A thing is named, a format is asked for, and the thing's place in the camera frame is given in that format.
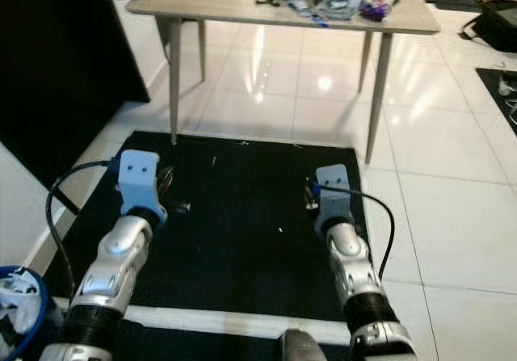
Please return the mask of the blue rubbish bin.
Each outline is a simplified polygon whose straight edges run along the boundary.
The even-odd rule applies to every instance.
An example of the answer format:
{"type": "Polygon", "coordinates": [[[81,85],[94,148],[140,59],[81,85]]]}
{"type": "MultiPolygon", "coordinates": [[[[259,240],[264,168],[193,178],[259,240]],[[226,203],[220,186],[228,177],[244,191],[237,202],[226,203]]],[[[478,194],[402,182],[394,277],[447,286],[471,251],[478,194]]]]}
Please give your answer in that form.
{"type": "Polygon", "coordinates": [[[40,277],[40,274],[28,267],[23,266],[5,265],[0,267],[0,277],[11,272],[28,272],[34,276],[34,279],[36,279],[38,283],[38,288],[40,288],[41,309],[40,313],[38,313],[38,320],[36,321],[36,325],[34,325],[32,330],[27,334],[19,334],[16,333],[14,329],[12,329],[10,321],[8,321],[7,317],[2,317],[0,302],[0,335],[5,343],[5,346],[7,346],[7,350],[1,357],[1,361],[19,361],[23,354],[26,353],[26,350],[30,349],[34,339],[36,339],[37,333],[40,332],[41,325],[44,324],[45,317],[49,311],[49,305],[52,302],[52,299],[49,298],[47,284],[42,279],[42,277],[40,277]]]}

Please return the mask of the white crumpled trash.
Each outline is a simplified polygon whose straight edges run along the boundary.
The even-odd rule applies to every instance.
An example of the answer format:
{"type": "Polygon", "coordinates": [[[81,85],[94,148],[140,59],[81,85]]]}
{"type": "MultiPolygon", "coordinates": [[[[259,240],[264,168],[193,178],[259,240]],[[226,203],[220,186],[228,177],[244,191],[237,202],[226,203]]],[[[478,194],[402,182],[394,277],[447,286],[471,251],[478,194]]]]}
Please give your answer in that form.
{"type": "Polygon", "coordinates": [[[0,284],[2,317],[7,317],[16,333],[29,333],[40,316],[40,285],[28,272],[3,275],[0,284]]]}

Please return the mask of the large black floor mat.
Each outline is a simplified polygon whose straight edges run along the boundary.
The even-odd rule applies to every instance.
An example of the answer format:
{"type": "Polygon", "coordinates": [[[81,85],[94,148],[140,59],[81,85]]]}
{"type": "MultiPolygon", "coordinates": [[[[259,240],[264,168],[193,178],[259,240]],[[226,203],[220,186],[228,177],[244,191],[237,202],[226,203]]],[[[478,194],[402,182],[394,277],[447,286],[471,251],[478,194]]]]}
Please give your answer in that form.
{"type": "Polygon", "coordinates": [[[174,179],[169,218],[151,243],[132,304],[344,321],[325,244],[305,210],[308,178],[347,166],[351,148],[136,131],[125,149],[155,152],[174,179]]]}

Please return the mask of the dark grey robot leg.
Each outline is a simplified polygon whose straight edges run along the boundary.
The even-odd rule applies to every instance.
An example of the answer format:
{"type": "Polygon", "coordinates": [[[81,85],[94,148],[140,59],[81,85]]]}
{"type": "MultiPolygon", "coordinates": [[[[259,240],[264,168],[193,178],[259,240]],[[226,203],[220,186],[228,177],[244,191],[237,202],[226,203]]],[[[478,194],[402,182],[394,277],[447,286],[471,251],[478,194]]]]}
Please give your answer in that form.
{"type": "Polygon", "coordinates": [[[278,361],[328,361],[320,343],[300,329],[285,330],[278,338],[280,356],[278,361]]]}

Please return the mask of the black cabinet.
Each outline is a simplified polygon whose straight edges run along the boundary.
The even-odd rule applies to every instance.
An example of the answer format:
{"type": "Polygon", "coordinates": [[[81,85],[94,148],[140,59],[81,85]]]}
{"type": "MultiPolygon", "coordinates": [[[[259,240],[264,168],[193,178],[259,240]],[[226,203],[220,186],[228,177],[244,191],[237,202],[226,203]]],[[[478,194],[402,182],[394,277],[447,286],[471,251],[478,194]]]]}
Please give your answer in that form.
{"type": "Polygon", "coordinates": [[[1,142],[49,187],[150,95],[111,0],[2,0],[1,17],[1,142]]]}

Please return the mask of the black floor mat strip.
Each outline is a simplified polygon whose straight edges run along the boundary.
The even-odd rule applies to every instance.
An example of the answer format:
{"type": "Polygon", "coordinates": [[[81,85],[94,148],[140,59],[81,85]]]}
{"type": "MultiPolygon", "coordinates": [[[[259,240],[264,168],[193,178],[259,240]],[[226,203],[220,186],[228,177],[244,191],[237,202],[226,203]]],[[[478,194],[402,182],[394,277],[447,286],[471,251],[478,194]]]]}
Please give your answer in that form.
{"type": "Polygon", "coordinates": [[[122,321],[113,361],[281,361],[280,340],[122,321]]]}

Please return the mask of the grey wooden table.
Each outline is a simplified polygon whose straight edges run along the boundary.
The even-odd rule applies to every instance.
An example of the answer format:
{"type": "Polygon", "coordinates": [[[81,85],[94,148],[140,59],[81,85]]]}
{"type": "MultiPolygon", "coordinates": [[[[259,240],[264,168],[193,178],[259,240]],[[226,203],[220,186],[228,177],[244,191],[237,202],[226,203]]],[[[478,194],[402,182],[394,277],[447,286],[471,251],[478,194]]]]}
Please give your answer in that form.
{"type": "MultiPolygon", "coordinates": [[[[390,69],[393,40],[398,35],[434,36],[440,25],[424,0],[399,0],[399,6],[383,22],[360,17],[347,21],[329,21],[325,30],[355,30],[364,32],[365,52],[368,53],[373,35],[380,35],[374,69],[372,112],[367,125],[367,142],[363,161],[372,161],[380,113],[384,106],[385,81],[390,69]]],[[[181,26],[184,20],[203,23],[209,20],[256,25],[317,28],[317,23],[305,20],[295,11],[272,6],[256,6],[255,0],[132,0],[126,10],[135,15],[152,15],[158,23],[162,47],[166,51],[167,86],[170,100],[170,143],[178,140],[179,70],[181,26]]]]}

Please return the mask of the blue grey cloth item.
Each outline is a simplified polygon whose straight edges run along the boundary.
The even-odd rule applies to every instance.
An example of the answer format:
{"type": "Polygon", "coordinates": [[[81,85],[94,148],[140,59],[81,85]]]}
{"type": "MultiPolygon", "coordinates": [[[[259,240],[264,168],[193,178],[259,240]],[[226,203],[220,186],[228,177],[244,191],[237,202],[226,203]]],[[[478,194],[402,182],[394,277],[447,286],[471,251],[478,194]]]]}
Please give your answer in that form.
{"type": "Polygon", "coordinates": [[[282,0],[301,18],[322,27],[329,21],[351,20],[358,13],[358,0],[282,0]]]}

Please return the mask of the small black floor mat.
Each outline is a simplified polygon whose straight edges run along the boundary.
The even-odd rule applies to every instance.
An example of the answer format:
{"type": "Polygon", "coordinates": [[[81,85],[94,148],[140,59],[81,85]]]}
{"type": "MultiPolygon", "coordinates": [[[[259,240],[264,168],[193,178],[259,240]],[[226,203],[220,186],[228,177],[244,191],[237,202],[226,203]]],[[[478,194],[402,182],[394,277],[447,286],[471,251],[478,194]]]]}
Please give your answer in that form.
{"type": "Polygon", "coordinates": [[[489,93],[494,113],[502,115],[517,138],[517,70],[476,67],[477,76],[489,93]]]}

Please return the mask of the black bag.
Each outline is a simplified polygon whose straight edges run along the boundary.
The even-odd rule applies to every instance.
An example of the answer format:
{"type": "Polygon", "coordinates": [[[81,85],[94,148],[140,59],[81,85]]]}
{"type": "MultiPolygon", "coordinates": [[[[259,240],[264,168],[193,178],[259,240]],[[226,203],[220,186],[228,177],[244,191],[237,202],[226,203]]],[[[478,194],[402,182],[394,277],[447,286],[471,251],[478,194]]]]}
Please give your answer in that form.
{"type": "Polygon", "coordinates": [[[492,0],[480,4],[481,13],[460,29],[462,40],[483,40],[503,53],[517,53],[517,2],[492,0]]]}

